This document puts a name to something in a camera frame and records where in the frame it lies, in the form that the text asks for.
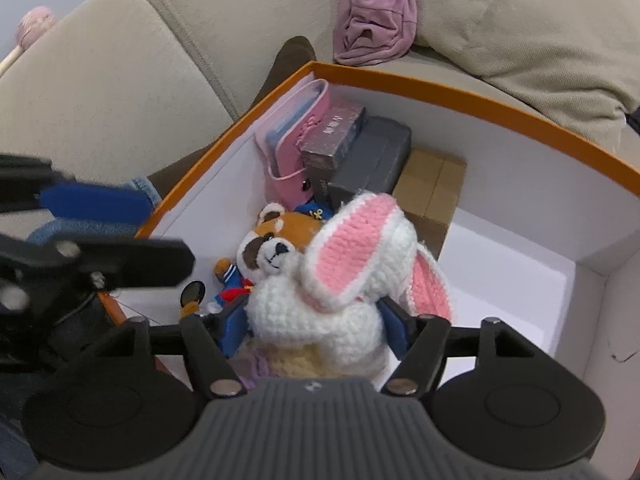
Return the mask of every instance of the pink lollipop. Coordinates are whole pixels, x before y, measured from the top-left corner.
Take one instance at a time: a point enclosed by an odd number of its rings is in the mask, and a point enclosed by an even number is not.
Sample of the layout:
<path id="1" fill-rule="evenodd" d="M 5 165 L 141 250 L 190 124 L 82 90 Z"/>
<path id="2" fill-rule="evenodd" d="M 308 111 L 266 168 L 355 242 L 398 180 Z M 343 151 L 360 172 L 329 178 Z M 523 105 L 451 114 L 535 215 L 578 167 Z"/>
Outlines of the pink lollipop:
<path id="1" fill-rule="evenodd" d="M 15 41 L 18 45 L 0 61 L 0 76 L 53 26 L 54 21 L 53 11 L 49 7 L 35 7 L 24 15 L 18 30 L 15 31 Z"/>

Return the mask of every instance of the white crocheted bunny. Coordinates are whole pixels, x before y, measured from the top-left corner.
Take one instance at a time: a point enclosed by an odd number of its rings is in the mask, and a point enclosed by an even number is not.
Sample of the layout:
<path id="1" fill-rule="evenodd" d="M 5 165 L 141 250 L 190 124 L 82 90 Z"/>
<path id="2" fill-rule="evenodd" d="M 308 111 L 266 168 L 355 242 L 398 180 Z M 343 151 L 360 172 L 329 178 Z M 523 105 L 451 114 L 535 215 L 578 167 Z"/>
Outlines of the white crocheted bunny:
<path id="1" fill-rule="evenodd" d="M 444 277 L 395 199 L 363 193 L 320 229 L 305 254 L 288 255 L 280 274 L 256 285 L 246 310 L 260 341 L 316 345 L 336 374 L 372 377 L 386 364 L 375 305 L 383 296 L 412 315 L 450 318 Z"/>

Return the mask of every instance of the pink case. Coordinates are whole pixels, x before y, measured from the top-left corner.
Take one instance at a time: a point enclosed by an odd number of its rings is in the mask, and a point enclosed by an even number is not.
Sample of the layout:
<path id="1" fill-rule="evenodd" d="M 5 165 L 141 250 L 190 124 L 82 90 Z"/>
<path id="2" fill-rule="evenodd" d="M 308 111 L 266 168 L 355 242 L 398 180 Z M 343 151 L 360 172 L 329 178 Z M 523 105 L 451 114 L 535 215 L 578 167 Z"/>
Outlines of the pink case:
<path id="1" fill-rule="evenodd" d="M 286 122 L 287 117 L 299 111 L 300 107 L 316 94 L 318 97 L 283 134 L 271 153 L 267 134 L 276 129 L 279 123 Z M 300 146 L 309 129 L 322 120 L 329 109 L 329 104 L 329 83 L 325 79 L 315 79 L 272 110 L 256 130 L 255 140 L 267 159 L 269 178 L 283 205 L 289 210 L 307 202 L 313 195 L 311 186 L 305 184 L 306 171 L 302 165 Z M 274 174 L 274 167 L 282 176 Z"/>

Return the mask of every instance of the pink inner ear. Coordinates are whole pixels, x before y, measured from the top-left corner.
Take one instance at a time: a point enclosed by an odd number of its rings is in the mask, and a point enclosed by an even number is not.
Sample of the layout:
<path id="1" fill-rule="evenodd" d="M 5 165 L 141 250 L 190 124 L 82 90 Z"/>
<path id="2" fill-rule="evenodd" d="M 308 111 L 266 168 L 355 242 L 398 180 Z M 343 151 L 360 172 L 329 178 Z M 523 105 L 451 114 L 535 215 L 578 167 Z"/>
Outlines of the pink inner ear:
<path id="1" fill-rule="evenodd" d="M 451 321 L 451 308 L 447 291 L 437 274 L 424 256 L 418 253 L 411 278 L 411 295 L 415 303 L 415 313 L 435 314 Z"/>
<path id="2" fill-rule="evenodd" d="M 372 196 L 345 218 L 322 246 L 316 277 L 330 293 L 340 294 L 367 267 L 395 207 L 396 201 L 389 195 Z"/>

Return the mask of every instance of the person's leg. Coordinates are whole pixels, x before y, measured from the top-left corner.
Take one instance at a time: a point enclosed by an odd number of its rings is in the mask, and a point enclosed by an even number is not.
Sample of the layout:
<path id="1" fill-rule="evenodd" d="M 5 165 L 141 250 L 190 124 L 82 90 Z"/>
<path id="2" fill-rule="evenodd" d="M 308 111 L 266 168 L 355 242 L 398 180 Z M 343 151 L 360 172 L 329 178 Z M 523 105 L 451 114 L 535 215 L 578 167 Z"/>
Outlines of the person's leg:
<path id="1" fill-rule="evenodd" d="M 295 38 L 287 40 L 277 53 L 269 75 L 262 85 L 262 88 L 258 91 L 251 106 L 254 107 L 257 105 L 269 92 L 273 91 L 300 67 L 309 61 L 315 60 L 316 53 L 307 38 L 304 36 L 296 36 Z M 163 198 L 167 196 L 191 167 L 207 153 L 211 146 L 212 144 L 190 153 L 170 166 L 149 175 L 148 179 L 154 185 L 160 196 Z"/>

